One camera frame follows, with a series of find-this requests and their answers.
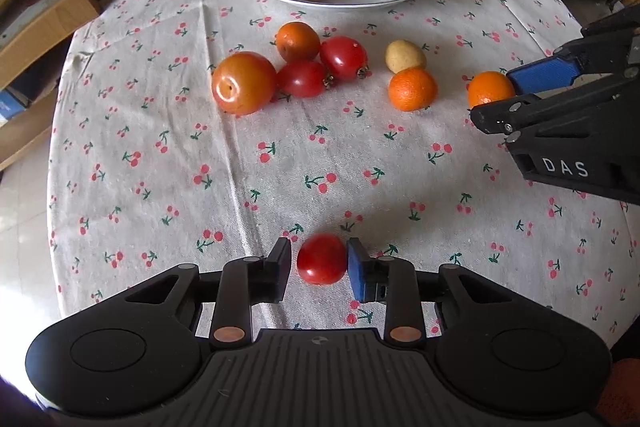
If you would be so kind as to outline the mandarin orange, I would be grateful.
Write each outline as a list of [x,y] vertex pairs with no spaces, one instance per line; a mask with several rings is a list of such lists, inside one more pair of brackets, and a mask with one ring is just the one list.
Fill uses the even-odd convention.
[[513,98],[512,82],[501,72],[481,72],[468,86],[468,102],[471,108]]
[[388,85],[390,103],[401,112],[415,112],[431,106],[437,98],[435,78],[425,69],[407,68],[393,75]]

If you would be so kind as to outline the red cherry tomato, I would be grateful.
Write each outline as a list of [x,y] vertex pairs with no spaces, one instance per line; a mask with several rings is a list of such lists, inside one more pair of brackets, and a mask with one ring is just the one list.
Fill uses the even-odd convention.
[[347,270],[345,244],[334,234],[314,234],[300,247],[296,267],[299,276],[308,284],[335,284]]
[[354,81],[366,78],[369,57],[364,47],[355,39],[334,36],[321,43],[320,61],[335,79]]
[[334,85],[326,66],[315,61],[295,61],[278,72],[280,89],[295,98],[315,98]]

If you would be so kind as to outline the pale longan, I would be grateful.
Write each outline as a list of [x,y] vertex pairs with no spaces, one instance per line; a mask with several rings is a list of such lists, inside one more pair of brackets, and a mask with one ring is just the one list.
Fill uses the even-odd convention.
[[426,56],[420,46],[398,39],[386,46],[385,65],[393,74],[409,68],[426,69]]

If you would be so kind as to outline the large orange-red tomato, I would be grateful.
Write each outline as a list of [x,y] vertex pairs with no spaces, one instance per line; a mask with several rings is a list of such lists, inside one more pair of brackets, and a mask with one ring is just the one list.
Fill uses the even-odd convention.
[[212,95],[218,107],[232,115],[257,112],[278,90],[278,74],[262,55],[242,51],[226,57],[212,74]]

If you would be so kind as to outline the small orange tomato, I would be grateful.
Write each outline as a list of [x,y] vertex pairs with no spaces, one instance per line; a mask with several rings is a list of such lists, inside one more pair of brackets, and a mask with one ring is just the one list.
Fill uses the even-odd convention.
[[287,63],[313,61],[320,50],[320,38],[309,25],[289,22],[278,30],[276,47]]

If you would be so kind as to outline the cherry print tablecloth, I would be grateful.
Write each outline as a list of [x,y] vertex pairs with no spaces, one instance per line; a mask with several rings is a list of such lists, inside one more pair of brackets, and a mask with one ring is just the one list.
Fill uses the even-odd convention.
[[[229,54],[277,61],[291,20],[361,42],[371,75],[222,113]],[[466,86],[579,34],[561,0],[409,0],[322,12],[276,0],[112,0],[79,29],[53,121],[48,221],[73,314],[181,262],[204,271],[329,232],[418,268],[463,265],[614,343],[639,314],[639,210],[522,178],[469,121]],[[385,49],[420,46],[431,106],[390,103]]]

